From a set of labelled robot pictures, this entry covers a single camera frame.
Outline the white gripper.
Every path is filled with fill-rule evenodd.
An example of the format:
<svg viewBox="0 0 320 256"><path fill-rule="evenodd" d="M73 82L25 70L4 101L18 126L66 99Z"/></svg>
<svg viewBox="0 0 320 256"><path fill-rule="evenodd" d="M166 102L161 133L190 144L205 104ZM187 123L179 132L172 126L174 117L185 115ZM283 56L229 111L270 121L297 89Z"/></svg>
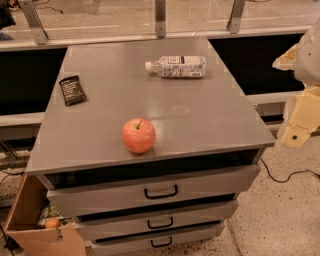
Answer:
<svg viewBox="0 0 320 256"><path fill-rule="evenodd" d="M313 87L306 88L295 100L281 144L300 148L320 127L320 20L317 20L293 45L276 58L272 67L282 71L294 69L297 80Z"/></svg>

